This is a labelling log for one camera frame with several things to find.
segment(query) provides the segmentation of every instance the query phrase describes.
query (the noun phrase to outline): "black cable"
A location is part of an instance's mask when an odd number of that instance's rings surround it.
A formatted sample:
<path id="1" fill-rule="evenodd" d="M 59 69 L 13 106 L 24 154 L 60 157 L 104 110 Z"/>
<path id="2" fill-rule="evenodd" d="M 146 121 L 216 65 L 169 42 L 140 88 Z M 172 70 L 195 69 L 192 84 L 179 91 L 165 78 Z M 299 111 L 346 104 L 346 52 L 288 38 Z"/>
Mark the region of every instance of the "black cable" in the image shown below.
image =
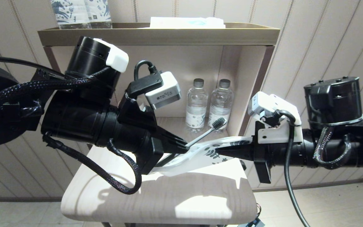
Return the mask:
<path id="1" fill-rule="evenodd" d="M 294 191 L 292 190 L 291 179 L 289 177 L 289 164 L 291 160 L 291 152 L 292 152 L 292 145 L 294 144 L 294 135 L 295 135 L 295 117 L 290 112 L 285 110 L 277 110 L 275 111 L 279 115 L 285 115 L 289 119 L 289 138 L 288 138 L 288 145 L 286 147 L 286 158 L 284 164 L 284 176 L 285 176 L 285 183 L 288 188 L 289 197 L 291 197 L 292 205 L 294 205 L 295 211 L 298 214 L 299 219 L 301 220 L 302 224 L 305 227 L 310 227 L 307 223 L 306 219 L 304 218 L 301 209 L 299 208 L 297 199 L 295 198 Z"/>
<path id="2" fill-rule="evenodd" d="M 37 69 L 42 69 L 45 72 L 51 73 L 51 74 L 56 75 L 56 76 L 62 76 L 62 77 L 65 78 L 65 75 L 58 72 L 58 71 L 55 71 L 53 69 L 47 68 L 46 66 L 42 66 L 42 65 L 30 62 L 30 61 L 25 61 L 25 60 L 20 60 L 20 59 L 16 59 L 16 58 L 0 56 L 0 62 L 14 63 L 14 64 L 19 64 L 19 65 L 24 65 L 24 66 L 30 66 L 30 67 L 34 67 L 34 68 L 37 68 Z"/>
<path id="3" fill-rule="evenodd" d="M 99 72 L 96 72 L 90 76 L 93 78 L 109 69 L 110 67 L 105 67 Z M 4 103 L 26 95 L 43 92 L 45 90 L 75 89 L 81 86 L 89 85 L 95 81 L 96 80 L 94 79 L 36 80 L 23 84 L 17 84 L 0 91 L 0 109 Z"/>
<path id="4" fill-rule="evenodd" d="M 72 158 L 75 158 L 76 160 L 80 161 L 82 164 L 86 165 L 89 169 L 97 173 L 99 176 L 101 176 L 105 181 L 107 181 L 112 187 L 114 187 L 117 191 L 131 195 L 136 193 L 139 188 L 141 187 L 142 183 L 142 176 L 140 169 L 138 165 L 126 154 L 118 150 L 113 145 L 113 139 L 111 138 L 108 142 L 107 148 L 109 151 L 113 152 L 114 154 L 122 157 L 132 168 L 135 174 L 135 184 L 134 187 L 129 188 L 118 182 L 116 179 L 114 179 L 108 172 L 106 172 L 102 167 L 100 167 L 98 164 L 96 164 L 94 161 L 92 161 L 90 158 L 85 156 L 79 151 L 76 151 L 66 145 L 64 145 L 61 141 L 55 140 L 50 137 L 50 132 L 47 132 L 43 135 L 43 141 L 47 143 L 47 146 L 52 147 L 54 149 L 59 149 L 60 151 L 63 151 L 65 154 L 69 155 Z"/>
<path id="5" fill-rule="evenodd" d="M 258 203 L 256 203 L 257 204 L 257 207 L 259 208 L 259 212 L 257 213 L 257 217 L 259 217 L 260 216 L 260 214 L 261 214 L 261 206 L 260 206 L 260 204 L 258 204 Z"/>
<path id="6" fill-rule="evenodd" d="M 135 68 L 134 68 L 134 81 L 138 80 L 138 72 L 140 70 L 140 67 L 142 65 L 148 65 L 148 70 L 151 74 L 153 73 L 157 73 L 157 69 L 156 67 L 154 66 L 154 64 L 150 61 L 147 61 L 147 60 L 142 60 L 140 62 L 138 62 L 136 65 L 135 65 Z"/>

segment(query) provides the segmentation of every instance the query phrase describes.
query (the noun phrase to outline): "plastic water bottle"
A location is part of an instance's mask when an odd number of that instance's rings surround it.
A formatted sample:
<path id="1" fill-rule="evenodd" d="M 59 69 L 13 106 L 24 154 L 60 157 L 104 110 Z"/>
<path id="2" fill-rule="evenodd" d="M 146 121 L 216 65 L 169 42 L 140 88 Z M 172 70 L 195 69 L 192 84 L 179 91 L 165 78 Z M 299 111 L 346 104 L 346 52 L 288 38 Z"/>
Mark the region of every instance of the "plastic water bottle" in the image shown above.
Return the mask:
<path id="1" fill-rule="evenodd" d="M 212 127 L 212 123 L 219 118 L 225 118 L 226 120 L 226 124 L 219 130 L 216 130 L 216 133 L 223 132 L 223 129 L 226 128 L 226 125 L 228 124 L 234 97 L 233 91 L 229 89 L 230 84 L 230 80 L 221 79 L 218 88 L 211 94 L 208 125 Z"/>
<path id="2" fill-rule="evenodd" d="M 84 0 L 50 0 L 60 29 L 91 29 Z"/>
<path id="3" fill-rule="evenodd" d="M 194 79 L 187 93 L 186 126 L 190 132 L 201 132 L 204 128 L 208 94 L 203 87 L 203 79 Z"/>
<path id="4" fill-rule="evenodd" d="M 85 0 L 92 28 L 112 28 L 108 0 Z"/>

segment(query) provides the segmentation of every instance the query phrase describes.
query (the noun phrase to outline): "bottle label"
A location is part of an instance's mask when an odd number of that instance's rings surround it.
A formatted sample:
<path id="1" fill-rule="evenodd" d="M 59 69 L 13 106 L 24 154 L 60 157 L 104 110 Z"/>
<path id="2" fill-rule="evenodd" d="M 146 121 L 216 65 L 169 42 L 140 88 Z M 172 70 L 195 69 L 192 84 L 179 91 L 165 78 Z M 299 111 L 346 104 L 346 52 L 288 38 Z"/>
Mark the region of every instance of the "bottle label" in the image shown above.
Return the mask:
<path id="1" fill-rule="evenodd" d="M 84 0 L 51 0 L 58 25 L 89 23 Z"/>
<path id="2" fill-rule="evenodd" d="M 226 125 L 228 124 L 228 119 L 229 119 L 230 112 L 228 114 L 225 114 L 225 115 L 217 115 L 214 112 L 222 113 L 222 108 L 217 108 L 217 107 L 211 107 L 210 108 L 209 118 L 208 118 L 208 125 L 210 127 L 212 127 L 212 124 L 216 120 L 218 120 L 219 118 L 225 118 L 226 124 L 224 126 L 222 126 L 220 129 L 226 128 Z"/>
<path id="3" fill-rule="evenodd" d="M 108 0 L 85 0 L 91 22 L 111 22 Z"/>
<path id="4" fill-rule="evenodd" d="M 205 113 L 204 114 L 191 114 L 186 112 L 186 125 L 190 128 L 202 128 L 204 126 Z"/>

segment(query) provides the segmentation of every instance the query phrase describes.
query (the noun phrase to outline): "bottle cap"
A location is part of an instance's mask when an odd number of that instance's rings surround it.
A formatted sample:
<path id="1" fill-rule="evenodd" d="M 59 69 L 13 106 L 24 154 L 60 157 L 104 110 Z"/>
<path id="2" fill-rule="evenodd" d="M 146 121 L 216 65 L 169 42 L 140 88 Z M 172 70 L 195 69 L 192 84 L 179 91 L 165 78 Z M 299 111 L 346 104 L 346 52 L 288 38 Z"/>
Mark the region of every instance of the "bottle cap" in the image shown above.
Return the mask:
<path id="1" fill-rule="evenodd" d="M 227 89 L 231 85 L 231 81 L 228 79 L 221 79 L 219 81 L 219 87 L 222 89 Z"/>
<path id="2" fill-rule="evenodd" d="M 202 88 L 204 86 L 204 80 L 200 78 L 194 79 L 193 85 L 196 88 Z"/>

